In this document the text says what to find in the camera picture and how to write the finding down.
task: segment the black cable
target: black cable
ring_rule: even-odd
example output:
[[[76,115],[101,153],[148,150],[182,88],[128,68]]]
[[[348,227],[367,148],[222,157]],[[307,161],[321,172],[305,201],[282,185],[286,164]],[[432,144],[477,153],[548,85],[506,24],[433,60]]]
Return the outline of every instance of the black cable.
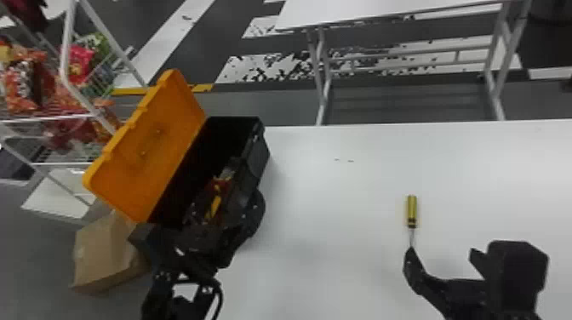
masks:
[[[222,309],[222,303],[224,302],[224,295],[222,294],[222,288],[220,286],[213,288],[216,295],[219,297],[219,303],[216,305],[216,310],[214,310],[213,318],[210,320],[216,320],[219,317],[220,309]]]

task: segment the yellow screwdriver handle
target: yellow screwdriver handle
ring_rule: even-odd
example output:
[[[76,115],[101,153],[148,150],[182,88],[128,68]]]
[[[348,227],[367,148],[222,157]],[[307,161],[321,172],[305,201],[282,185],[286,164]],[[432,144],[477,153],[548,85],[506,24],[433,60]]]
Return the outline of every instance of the yellow screwdriver handle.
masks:
[[[413,195],[407,196],[407,227],[417,228],[417,197]]]

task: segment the yellow toolbox lid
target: yellow toolbox lid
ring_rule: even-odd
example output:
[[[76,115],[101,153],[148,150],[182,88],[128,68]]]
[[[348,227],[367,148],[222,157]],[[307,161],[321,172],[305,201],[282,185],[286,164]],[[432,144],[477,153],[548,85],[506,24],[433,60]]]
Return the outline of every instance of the yellow toolbox lid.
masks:
[[[206,120],[185,79],[166,71],[83,175],[131,220],[147,221]]]

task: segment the cardboard box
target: cardboard box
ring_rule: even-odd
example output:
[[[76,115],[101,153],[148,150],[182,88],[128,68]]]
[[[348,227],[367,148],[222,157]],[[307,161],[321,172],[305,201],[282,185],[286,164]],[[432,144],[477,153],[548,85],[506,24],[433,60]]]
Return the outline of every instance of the cardboard box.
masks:
[[[133,221],[113,211],[77,231],[71,288],[97,294],[149,271],[143,255],[127,241],[134,228]]]

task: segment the white table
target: white table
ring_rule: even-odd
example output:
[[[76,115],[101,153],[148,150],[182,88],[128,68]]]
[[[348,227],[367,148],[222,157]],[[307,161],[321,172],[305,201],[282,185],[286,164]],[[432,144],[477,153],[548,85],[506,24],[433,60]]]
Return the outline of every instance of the white table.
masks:
[[[403,278],[410,193],[429,272],[478,277],[469,248],[526,240],[550,255],[540,316],[568,318],[572,121],[268,128],[265,137],[266,215],[219,273],[221,320],[442,320]]]
[[[510,31],[506,23],[506,17],[512,3],[522,1],[523,7],[518,16],[518,20]],[[502,3],[495,24],[495,31],[490,45],[478,46],[457,46],[451,48],[408,50],[400,52],[402,55],[430,54],[442,52],[455,52],[455,59],[447,62],[432,62],[419,65],[391,66],[391,69],[403,69],[420,66],[454,66],[468,64],[483,64],[483,76],[487,83],[491,105],[493,106],[497,120],[505,120],[505,113],[501,104],[501,93],[512,58],[516,52],[520,38],[528,18],[528,12],[532,0],[288,0],[278,17],[275,29],[277,31],[305,31],[308,38],[308,50],[312,59],[312,66],[315,75],[316,88],[318,93],[319,109],[316,118],[316,125],[323,124],[324,113],[329,103],[329,91],[332,85],[332,75],[335,73],[356,73],[385,70],[387,67],[355,67],[356,60],[381,59],[391,54],[354,54],[340,58],[330,58],[328,54],[328,44],[324,29],[331,26],[348,25],[352,26],[357,21],[375,20],[388,17],[400,17],[409,14],[429,13],[435,11],[446,11],[466,7],[477,7],[489,5],[491,3]],[[491,64],[495,56],[499,39],[505,41],[506,52],[503,57],[499,74],[495,80],[491,71]],[[463,60],[460,59],[460,52],[487,49],[489,51],[486,59]],[[336,61],[350,61],[351,70],[331,70],[330,64]]]

